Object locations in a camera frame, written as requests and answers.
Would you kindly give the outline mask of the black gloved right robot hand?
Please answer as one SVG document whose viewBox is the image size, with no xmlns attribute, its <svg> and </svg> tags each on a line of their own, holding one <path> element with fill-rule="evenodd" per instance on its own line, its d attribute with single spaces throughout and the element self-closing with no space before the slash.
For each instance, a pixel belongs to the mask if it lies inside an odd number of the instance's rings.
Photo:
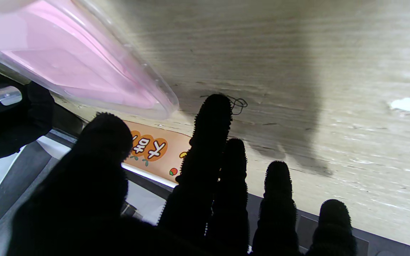
<svg viewBox="0 0 410 256">
<path fill-rule="evenodd" d="M 0 158 L 46 135 L 53 124 L 55 102 L 48 89 L 35 82 L 23 85 L 0 74 L 0 89 L 7 86 L 18 89 L 22 99 L 8 106 L 0 102 Z"/>
</svg>

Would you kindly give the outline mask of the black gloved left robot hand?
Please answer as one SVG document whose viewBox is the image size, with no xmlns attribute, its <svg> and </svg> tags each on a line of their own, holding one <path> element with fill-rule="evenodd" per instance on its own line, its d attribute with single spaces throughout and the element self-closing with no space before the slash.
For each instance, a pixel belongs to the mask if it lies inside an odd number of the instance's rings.
<svg viewBox="0 0 410 256">
<path fill-rule="evenodd" d="M 132 134 L 98 113 L 18 209 L 7 256 L 301 256 L 287 164 L 272 162 L 249 252 L 244 143 L 228 139 L 230 100 L 208 96 L 157 225 L 121 214 Z"/>
</svg>

